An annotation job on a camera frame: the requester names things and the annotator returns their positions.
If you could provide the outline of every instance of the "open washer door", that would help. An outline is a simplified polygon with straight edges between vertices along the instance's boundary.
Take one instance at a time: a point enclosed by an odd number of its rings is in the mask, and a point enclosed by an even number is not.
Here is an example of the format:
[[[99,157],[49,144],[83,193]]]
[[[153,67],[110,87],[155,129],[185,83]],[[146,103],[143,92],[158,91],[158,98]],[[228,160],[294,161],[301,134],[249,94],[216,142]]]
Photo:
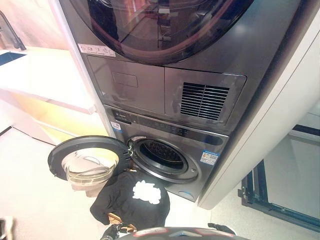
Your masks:
[[[129,166],[128,146],[107,136],[80,136],[56,146],[48,156],[52,174],[69,181],[74,190],[104,185]]]

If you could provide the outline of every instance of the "dryer door glass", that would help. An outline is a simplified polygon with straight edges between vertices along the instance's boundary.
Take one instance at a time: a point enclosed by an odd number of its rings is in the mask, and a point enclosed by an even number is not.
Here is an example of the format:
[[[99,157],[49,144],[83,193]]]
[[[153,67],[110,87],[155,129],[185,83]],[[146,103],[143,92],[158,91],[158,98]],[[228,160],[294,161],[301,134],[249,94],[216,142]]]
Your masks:
[[[70,0],[108,47],[135,62],[187,59],[221,38],[253,0]]]

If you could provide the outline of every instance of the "dryer vent grille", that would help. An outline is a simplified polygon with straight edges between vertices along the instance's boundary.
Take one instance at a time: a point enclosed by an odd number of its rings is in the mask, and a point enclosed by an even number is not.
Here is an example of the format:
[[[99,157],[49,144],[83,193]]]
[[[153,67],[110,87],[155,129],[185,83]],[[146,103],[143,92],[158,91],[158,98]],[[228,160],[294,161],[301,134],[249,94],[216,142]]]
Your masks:
[[[180,113],[217,121],[229,88],[184,82]]]

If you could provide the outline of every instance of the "countertop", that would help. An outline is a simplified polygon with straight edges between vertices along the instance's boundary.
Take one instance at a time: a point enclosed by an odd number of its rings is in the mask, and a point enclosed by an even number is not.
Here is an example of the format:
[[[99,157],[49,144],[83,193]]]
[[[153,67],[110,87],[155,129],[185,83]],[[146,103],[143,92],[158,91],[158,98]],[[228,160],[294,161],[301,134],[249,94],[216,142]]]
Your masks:
[[[1,89],[87,114],[95,112],[94,102],[68,50],[26,48],[0,50],[0,55],[25,54],[0,66]]]

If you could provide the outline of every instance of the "control panel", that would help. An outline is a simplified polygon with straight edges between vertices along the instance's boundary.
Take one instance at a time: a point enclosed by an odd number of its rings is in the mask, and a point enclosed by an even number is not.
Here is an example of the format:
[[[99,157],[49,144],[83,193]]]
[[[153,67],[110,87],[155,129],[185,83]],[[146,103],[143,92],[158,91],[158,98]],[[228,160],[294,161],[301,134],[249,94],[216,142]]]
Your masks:
[[[193,131],[193,130],[178,127],[175,125],[167,124],[161,121],[156,121],[156,120],[148,119],[145,117],[137,116],[135,114],[118,111],[115,109],[112,109],[112,113],[114,118],[117,121],[125,124],[131,124],[131,123],[140,124],[152,129],[157,129],[166,133],[174,134],[184,138],[193,139],[193,140],[203,142],[206,144],[211,144],[214,146],[223,144],[223,140],[218,136],[200,133],[197,131]]]

